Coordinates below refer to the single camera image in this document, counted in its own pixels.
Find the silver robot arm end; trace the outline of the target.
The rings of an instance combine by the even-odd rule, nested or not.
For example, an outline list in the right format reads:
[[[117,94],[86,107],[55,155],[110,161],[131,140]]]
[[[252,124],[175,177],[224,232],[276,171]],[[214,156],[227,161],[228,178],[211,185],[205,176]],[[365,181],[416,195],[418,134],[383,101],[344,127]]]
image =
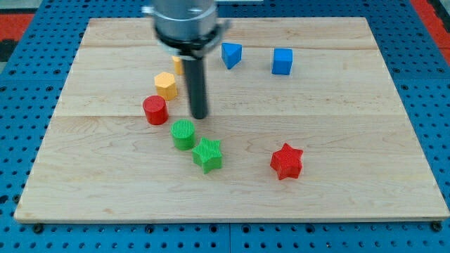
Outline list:
[[[152,0],[141,12],[153,19],[163,49],[184,60],[204,58],[231,28],[229,19],[218,19],[213,0]]]

